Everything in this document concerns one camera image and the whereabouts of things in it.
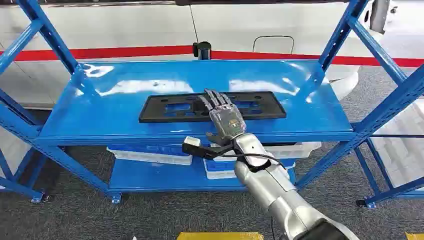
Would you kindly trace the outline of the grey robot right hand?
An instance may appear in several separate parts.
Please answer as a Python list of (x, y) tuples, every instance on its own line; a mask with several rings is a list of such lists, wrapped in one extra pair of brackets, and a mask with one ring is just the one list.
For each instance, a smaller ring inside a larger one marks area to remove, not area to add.
[(209, 141), (223, 147), (229, 145), (232, 140), (246, 133), (246, 123), (237, 106), (232, 103), (230, 98), (219, 93), (214, 89), (204, 89), (209, 99), (199, 95), (199, 99), (204, 103), (208, 110), (208, 115), (213, 122), (217, 134), (206, 133)]

